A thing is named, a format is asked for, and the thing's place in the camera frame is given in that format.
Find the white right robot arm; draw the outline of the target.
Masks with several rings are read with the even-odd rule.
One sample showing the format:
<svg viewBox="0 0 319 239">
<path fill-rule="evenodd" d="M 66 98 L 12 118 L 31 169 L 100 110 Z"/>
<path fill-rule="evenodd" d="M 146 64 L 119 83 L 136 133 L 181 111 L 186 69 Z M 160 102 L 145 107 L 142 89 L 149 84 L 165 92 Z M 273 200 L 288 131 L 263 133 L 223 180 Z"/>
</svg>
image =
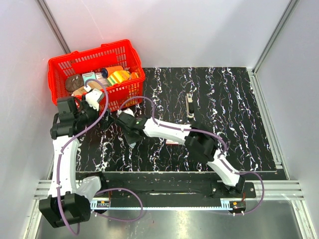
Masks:
<svg viewBox="0 0 319 239">
<path fill-rule="evenodd" d="M 245 178 L 227 161 L 226 144 L 203 124 L 175 124 L 146 116 L 137 118 L 128 111 L 119 114 L 116 124 L 128 144 L 149 137 L 163 138 L 185 146 L 190 157 L 217 173 L 230 196 L 238 197 L 244 192 Z"/>
</svg>

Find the staple box with tray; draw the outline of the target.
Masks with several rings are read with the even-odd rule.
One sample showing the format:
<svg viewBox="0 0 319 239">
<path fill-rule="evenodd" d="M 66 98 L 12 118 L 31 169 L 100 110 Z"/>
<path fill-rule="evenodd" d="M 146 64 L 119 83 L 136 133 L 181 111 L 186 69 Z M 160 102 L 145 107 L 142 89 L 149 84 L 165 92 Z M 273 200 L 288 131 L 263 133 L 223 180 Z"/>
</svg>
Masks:
<svg viewBox="0 0 319 239">
<path fill-rule="evenodd" d="M 173 141 L 173 140 L 167 139 L 165 143 L 169 145 L 184 145 L 185 140 Z"/>
</svg>

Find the dark stapler magazine part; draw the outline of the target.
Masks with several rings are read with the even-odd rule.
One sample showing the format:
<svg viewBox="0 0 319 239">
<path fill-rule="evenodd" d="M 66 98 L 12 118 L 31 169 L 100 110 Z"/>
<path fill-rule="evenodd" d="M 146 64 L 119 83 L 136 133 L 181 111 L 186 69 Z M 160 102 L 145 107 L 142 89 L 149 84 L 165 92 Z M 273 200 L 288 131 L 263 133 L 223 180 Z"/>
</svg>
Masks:
<svg viewBox="0 0 319 239">
<path fill-rule="evenodd" d="M 193 104 L 192 94 L 187 93 L 185 100 L 186 100 L 187 117 L 189 119 L 193 119 L 194 118 L 194 104 Z"/>
</svg>

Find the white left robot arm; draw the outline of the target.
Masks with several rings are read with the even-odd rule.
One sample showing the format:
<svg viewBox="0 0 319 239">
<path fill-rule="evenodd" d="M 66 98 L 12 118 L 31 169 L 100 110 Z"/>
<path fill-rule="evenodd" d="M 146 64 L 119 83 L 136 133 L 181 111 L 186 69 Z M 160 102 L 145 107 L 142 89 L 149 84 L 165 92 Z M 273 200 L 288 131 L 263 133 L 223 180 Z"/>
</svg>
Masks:
<svg viewBox="0 0 319 239">
<path fill-rule="evenodd" d="M 57 100 L 58 112 L 50 129 L 54 147 L 52 181 L 47 198 L 39 201 L 40 212 L 53 228 L 88 221 L 94 196 L 107 194 L 108 185 L 102 172 L 87 174 L 78 186 L 75 168 L 79 137 L 99 121 L 104 128 L 114 121 L 104 106 L 104 96 Z"/>
</svg>

